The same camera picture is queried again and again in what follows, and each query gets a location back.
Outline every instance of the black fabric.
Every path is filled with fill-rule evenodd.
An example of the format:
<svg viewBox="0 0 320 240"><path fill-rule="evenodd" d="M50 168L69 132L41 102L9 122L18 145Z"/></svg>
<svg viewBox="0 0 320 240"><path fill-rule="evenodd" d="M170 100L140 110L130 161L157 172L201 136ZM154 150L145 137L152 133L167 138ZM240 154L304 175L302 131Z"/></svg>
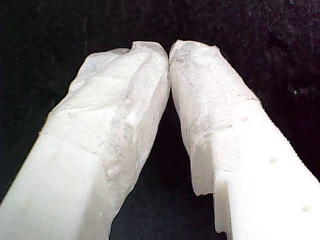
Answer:
<svg viewBox="0 0 320 240"><path fill-rule="evenodd" d="M132 41L217 45L320 179L318 0L5 0L1 7L2 199L85 57ZM111 240L226 239L196 197L172 99Z"/></svg>

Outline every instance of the black background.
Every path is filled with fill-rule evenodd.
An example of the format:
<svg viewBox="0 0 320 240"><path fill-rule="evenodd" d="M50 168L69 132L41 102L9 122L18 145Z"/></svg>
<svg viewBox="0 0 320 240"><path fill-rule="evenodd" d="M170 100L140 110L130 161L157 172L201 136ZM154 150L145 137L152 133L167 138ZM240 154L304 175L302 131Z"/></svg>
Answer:
<svg viewBox="0 0 320 240"><path fill-rule="evenodd" d="M320 179L318 0L11 0L1 7L0 199L85 57L132 41L217 45ZM111 240L226 239L196 197L172 99Z"/></svg>

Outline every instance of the white plastic bar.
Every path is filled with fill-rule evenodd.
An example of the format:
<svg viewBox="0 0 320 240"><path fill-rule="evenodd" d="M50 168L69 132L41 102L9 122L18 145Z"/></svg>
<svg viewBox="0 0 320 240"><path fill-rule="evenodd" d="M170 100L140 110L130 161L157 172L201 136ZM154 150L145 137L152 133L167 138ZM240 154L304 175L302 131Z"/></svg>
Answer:
<svg viewBox="0 0 320 240"><path fill-rule="evenodd" d="M134 42L87 57L0 206L0 240L106 240L154 143L168 57Z"/></svg>
<svg viewBox="0 0 320 240"><path fill-rule="evenodd" d="M174 104L194 192L228 240L320 239L320 183L216 46L178 40Z"/></svg>

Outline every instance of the white plastic piece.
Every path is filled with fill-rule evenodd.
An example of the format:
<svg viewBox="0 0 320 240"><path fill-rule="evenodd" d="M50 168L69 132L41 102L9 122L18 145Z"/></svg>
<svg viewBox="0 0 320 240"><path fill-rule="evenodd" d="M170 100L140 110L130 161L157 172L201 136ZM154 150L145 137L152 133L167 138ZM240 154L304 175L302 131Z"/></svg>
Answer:
<svg viewBox="0 0 320 240"><path fill-rule="evenodd" d="M156 137L167 73L155 42L87 57L0 206L0 239L108 239Z"/></svg>
<svg viewBox="0 0 320 240"><path fill-rule="evenodd" d="M194 192L228 240L320 239L320 183L216 46L178 40L174 104Z"/></svg>

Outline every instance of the white plastic part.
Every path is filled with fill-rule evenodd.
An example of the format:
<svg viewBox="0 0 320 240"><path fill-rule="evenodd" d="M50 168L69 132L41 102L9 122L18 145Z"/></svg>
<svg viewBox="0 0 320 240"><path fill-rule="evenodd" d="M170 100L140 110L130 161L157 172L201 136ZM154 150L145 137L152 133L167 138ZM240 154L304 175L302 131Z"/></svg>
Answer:
<svg viewBox="0 0 320 240"><path fill-rule="evenodd" d="M216 46L178 40L172 95L194 192L228 240L320 239L320 183Z"/></svg>
<svg viewBox="0 0 320 240"><path fill-rule="evenodd" d="M167 73L155 42L88 56L2 201L0 239L108 239L156 137Z"/></svg>

